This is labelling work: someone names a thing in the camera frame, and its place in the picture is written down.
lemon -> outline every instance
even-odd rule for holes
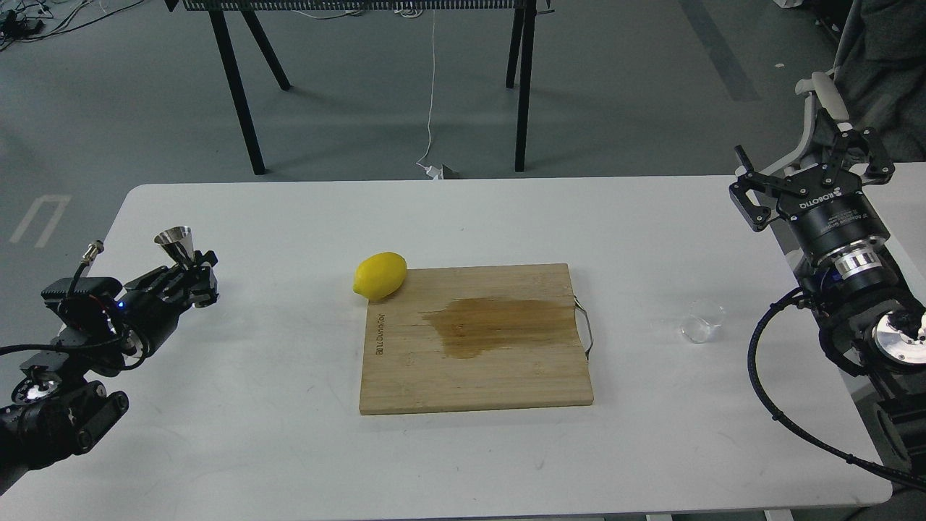
[[[357,266],[354,293],[369,300],[385,299],[405,282],[407,268],[405,259],[398,253],[377,253]]]

clear glass cup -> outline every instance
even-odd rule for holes
[[[688,312],[679,323],[679,332],[695,344],[708,342],[717,334],[727,312],[717,302],[698,299],[691,303]]]

engraved logo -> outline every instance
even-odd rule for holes
[[[819,203],[823,201],[835,199],[837,197],[841,197],[842,195],[843,195],[843,189],[840,188],[839,186],[836,186],[829,194],[824,194],[820,197],[815,197],[813,199],[810,199],[808,202],[800,203],[797,206],[801,207],[801,210],[806,210],[812,206],[819,205]]]
[[[376,318],[376,354],[382,354],[382,331],[386,328],[386,315]]]

black metal leg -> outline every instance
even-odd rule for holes
[[[505,87],[515,88],[515,74],[518,72],[518,52],[520,51],[520,37],[524,32],[524,9],[515,9],[515,23],[511,28],[511,49],[508,51],[508,75],[505,78]]]
[[[251,34],[254,35],[257,46],[260,47],[260,52],[264,53],[264,58],[267,59],[267,65],[270,65],[270,70],[273,71],[273,76],[277,79],[277,83],[280,84],[280,88],[284,91],[290,90],[291,85],[289,80],[286,79],[286,73],[283,72],[283,67],[280,66],[280,61],[277,59],[276,53],[273,52],[273,47],[270,46],[270,40],[267,39],[264,28],[261,27],[260,22],[257,21],[257,15],[254,14],[254,11],[242,11],[241,16],[244,17],[248,29],[250,29]]]
[[[524,172],[527,149],[527,114],[531,105],[531,67],[533,65],[533,30],[537,20],[537,0],[524,7],[524,39],[521,49],[521,80],[518,96],[518,136],[515,142],[515,172]]]
[[[244,135],[244,144],[247,146],[247,155],[251,159],[254,174],[263,175],[264,158],[260,155],[260,145],[257,143],[257,133],[254,131],[254,122],[251,121],[251,111],[247,107],[247,97],[244,96],[244,86],[241,83],[241,73],[238,72],[238,63],[234,59],[232,39],[229,28],[225,24],[225,13],[222,11],[209,11],[212,21],[212,31],[216,34],[216,43],[219,45],[219,54],[222,56],[222,66],[225,67],[225,77],[229,81],[231,99],[234,101],[235,111],[238,112],[238,122],[241,123],[241,133]]]

white table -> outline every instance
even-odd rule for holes
[[[795,286],[723,177],[170,184],[133,190],[93,273],[128,281],[162,229],[215,249],[221,298],[107,382],[131,408],[89,454],[27,474],[4,519],[399,519],[882,502],[888,482],[771,421],[749,386],[755,322]],[[591,314],[594,404],[360,416],[354,268],[567,262]],[[675,331],[729,310],[717,341]],[[877,461],[808,311],[772,323],[759,372],[800,425]]]

